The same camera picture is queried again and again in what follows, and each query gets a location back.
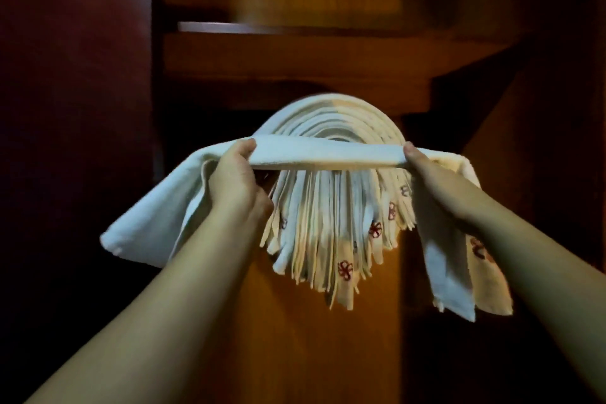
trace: left hand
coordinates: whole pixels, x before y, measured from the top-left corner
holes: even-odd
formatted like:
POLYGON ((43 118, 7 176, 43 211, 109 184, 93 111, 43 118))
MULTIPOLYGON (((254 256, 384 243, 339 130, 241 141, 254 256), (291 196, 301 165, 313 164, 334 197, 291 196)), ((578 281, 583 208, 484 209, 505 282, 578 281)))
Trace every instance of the left hand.
POLYGON ((257 147, 254 139, 241 139, 223 154, 208 181, 213 210, 236 222, 251 220, 263 228, 273 211, 273 203, 257 185, 248 163, 257 147))

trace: white towel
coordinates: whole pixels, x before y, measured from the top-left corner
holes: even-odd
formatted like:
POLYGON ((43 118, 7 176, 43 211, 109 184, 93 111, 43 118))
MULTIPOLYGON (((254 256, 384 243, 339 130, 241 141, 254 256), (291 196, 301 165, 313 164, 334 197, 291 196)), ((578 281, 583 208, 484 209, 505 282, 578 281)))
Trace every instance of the white towel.
MULTIPOLYGON (((430 199, 414 198, 404 137, 380 110, 360 99, 322 94, 274 114, 254 133, 250 164, 282 170, 270 194, 275 210, 261 245, 276 255, 274 270, 308 281, 353 308, 372 260, 397 246, 398 232, 416 222, 440 311, 475 320, 475 306, 512 313, 507 282, 481 244, 451 224, 430 199)), ((101 236, 113 254, 164 266, 208 214, 208 177, 229 141, 194 152, 101 236)), ((422 150, 479 186, 461 155, 422 150)))

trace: towel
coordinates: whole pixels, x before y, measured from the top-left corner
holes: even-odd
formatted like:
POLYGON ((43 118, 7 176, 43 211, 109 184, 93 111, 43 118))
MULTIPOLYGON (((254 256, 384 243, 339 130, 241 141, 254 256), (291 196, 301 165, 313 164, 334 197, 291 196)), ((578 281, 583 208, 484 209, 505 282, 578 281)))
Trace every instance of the towel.
MULTIPOLYGON (((267 120, 253 137, 255 169, 281 170, 261 246, 274 271, 308 282, 353 308, 373 261, 418 225, 434 305, 474 321, 475 307, 512 313, 507 282, 481 243, 457 230, 403 169, 404 137, 389 117, 342 94, 304 98, 267 120)), ((164 266, 208 215, 208 178, 235 141, 194 152, 101 236, 122 258, 164 266)), ((479 187, 463 156, 421 149, 479 187)))

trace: folded towel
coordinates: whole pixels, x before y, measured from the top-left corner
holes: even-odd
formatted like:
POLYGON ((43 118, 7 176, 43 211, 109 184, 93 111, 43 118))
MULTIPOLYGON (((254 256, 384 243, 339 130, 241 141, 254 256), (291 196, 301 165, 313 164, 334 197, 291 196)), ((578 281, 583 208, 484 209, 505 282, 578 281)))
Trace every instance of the folded towel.
MULTIPOLYGON (((254 133, 250 164, 281 173, 261 246, 274 270, 290 273, 353 308, 372 260, 397 246, 398 232, 418 224, 434 304, 474 321, 475 306, 512 313, 507 282, 477 240, 458 231, 431 199, 410 185, 398 127, 360 99, 322 94, 274 114, 254 133)), ((120 257, 158 267, 178 252, 208 214, 208 178, 229 141, 194 152, 101 236, 120 257)), ((422 149, 479 187, 469 161, 422 149)))

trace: embroidery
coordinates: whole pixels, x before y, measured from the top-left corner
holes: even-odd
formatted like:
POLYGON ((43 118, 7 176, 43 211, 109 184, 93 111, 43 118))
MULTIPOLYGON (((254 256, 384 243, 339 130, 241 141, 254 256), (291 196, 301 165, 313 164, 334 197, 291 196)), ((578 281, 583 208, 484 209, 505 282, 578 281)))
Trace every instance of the embroidery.
POLYGON ((477 238, 472 237, 472 252, 474 255, 481 260, 488 260, 489 262, 495 263, 495 259, 486 251, 484 244, 477 238))
POLYGON ((383 226, 381 222, 373 222, 370 224, 370 230, 368 230, 368 234, 373 238, 379 238, 381 236, 381 231, 383 230, 383 226))
POLYGON ((389 220, 394 220, 396 218, 396 205, 392 202, 389 202, 389 220))
POLYGON ((345 281, 352 279, 353 264, 351 262, 342 260, 337 265, 337 270, 339 271, 339 276, 343 277, 345 281))

